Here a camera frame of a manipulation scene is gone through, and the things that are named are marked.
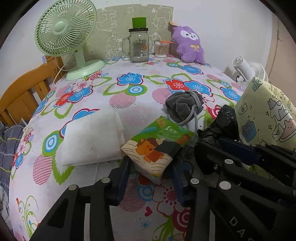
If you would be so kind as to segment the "black plastic bag bundle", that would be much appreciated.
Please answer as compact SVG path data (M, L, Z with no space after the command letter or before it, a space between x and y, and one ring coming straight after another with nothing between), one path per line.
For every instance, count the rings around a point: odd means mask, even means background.
M210 144L220 148L219 140L239 140L239 127L234 108L222 106L213 122L203 131L198 131L197 143Z

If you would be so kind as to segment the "yellow cartoon storage box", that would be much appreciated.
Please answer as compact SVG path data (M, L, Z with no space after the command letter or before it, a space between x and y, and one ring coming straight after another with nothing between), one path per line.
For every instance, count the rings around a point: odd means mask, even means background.
M295 106L279 88L255 77L234 110L243 144L295 152Z

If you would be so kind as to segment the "green orange tissue pack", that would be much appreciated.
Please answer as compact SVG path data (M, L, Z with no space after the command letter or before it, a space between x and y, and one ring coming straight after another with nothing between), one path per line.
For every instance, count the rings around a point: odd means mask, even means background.
M160 116L128 140L121 150L139 173L159 185L165 168L193 135L187 128Z

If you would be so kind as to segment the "grey drawstring pouch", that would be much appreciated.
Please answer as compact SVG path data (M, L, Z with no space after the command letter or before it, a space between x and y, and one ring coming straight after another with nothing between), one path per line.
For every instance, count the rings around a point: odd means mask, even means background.
M176 92L166 99L167 113L180 126L194 120L194 132L198 130L198 114L203 110L203 97L197 91Z

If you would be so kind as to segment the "white pad pack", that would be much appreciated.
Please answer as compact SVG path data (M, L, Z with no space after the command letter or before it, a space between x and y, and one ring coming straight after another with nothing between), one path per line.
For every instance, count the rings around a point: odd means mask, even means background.
M121 159L125 143L119 114L98 110L66 125L59 152L61 165L81 166Z

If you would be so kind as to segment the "floral tablecloth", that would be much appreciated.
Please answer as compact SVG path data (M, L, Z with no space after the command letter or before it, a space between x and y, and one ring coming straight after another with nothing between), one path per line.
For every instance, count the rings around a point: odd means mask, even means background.
M65 189L94 184L120 165L65 166L64 135L69 128L71 156L89 157L91 147L119 152L132 137L161 116L166 99L192 90L202 96L203 110L187 124L206 128L225 104L234 106L242 89L211 64L184 63L174 56L151 57L145 63L110 59L97 73L60 79L36 108L23 130L11 168L10 218L17 240L29 240Z

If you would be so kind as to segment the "beige door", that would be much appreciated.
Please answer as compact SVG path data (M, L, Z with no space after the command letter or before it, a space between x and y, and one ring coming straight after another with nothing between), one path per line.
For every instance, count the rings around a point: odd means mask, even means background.
M266 71L269 81L289 98L295 94L295 42L275 14Z

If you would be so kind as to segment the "white standing fan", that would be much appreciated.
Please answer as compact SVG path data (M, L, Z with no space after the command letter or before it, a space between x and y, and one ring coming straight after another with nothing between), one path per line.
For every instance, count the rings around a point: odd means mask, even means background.
M264 67L258 62L247 62L242 56L233 60L233 67L237 72L236 83L245 90L254 79L268 82L268 75Z

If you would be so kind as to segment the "grey plaid blanket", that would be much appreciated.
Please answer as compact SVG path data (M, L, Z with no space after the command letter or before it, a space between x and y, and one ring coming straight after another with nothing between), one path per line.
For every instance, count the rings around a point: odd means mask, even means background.
M9 194L11 166L14 160L16 149L23 135L23 128L26 125L19 123L14 126L7 126L1 122L0 129L0 165L1 165L1 187Z

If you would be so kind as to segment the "purple bunny plush toy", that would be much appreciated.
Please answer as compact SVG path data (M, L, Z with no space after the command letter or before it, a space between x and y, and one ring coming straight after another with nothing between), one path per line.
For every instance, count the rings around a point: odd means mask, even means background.
M176 44L176 51L183 62L205 64L201 40L192 28L188 26L174 26L172 41Z

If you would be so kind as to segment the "cotton swab jar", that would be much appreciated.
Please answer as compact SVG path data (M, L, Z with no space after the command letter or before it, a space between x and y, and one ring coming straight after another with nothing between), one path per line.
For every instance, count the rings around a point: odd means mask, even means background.
M154 55L158 58L165 58L170 54L170 47L172 41L155 40L154 42Z

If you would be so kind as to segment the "glass mason jar mug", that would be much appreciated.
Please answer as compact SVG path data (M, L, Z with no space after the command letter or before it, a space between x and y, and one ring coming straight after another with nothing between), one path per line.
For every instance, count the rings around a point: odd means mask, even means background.
M149 60L148 31L146 17L132 18L132 28L128 29L129 36L122 39L121 42L124 57L129 57L133 63Z

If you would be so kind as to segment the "green patterned cardboard panel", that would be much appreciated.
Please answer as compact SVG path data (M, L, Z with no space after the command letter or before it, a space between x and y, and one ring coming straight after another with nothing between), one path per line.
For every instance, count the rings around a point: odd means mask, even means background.
M83 46L86 61L109 60L122 56L121 42L129 36L132 18L145 17L149 35L149 53L154 54L156 40L170 41L169 22L174 8L157 4L125 4L97 9L95 28Z

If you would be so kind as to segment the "green desk fan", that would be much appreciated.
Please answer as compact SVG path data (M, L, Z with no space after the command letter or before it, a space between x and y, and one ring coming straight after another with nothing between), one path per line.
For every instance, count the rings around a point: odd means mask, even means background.
M91 1L58 1L37 23L35 42L41 52L51 57L75 55L76 67L68 71L68 81L86 77L105 66L102 60L85 61L83 54L83 46L95 28L96 17L96 8Z

